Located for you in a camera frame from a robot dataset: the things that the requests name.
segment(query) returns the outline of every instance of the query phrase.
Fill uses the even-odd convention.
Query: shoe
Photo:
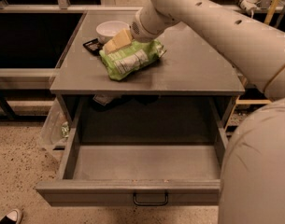
[[[0,224],[20,224],[21,218],[22,218],[21,210],[13,209],[0,220]]]

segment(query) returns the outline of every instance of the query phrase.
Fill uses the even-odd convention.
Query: gray cabinet
[[[244,89],[233,67],[184,24],[159,37],[167,53],[125,81],[112,81],[82,48],[102,21],[135,10],[90,11],[51,91],[71,131],[57,179],[37,191],[51,205],[217,204],[226,136],[215,100]],[[105,112],[95,94],[132,97]],[[157,95],[143,105],[135,97]]]

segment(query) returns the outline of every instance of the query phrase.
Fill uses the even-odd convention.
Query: white bowl
[[[122,29],[130,29],[129,24],[123,21],[106,21],[96,27],[98,41],[105,44]]]

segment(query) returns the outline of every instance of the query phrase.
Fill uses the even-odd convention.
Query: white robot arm
[[[150,0],[131,32],[149,41],[183,21],[278,100],[237,128],[223,159],[219,224],[285,224],[285,33],[208,0]]]
[[[185,22],[233,63],[269,99],[285,97],[285,33],[209,0],[150,0],[131,25],[150,41]]]

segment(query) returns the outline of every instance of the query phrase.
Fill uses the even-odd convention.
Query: drawer
[[[99,112],[82,97],[58,177],[36,190],[53,206],[216,205],[224,130],[210,98],[132,99]]]

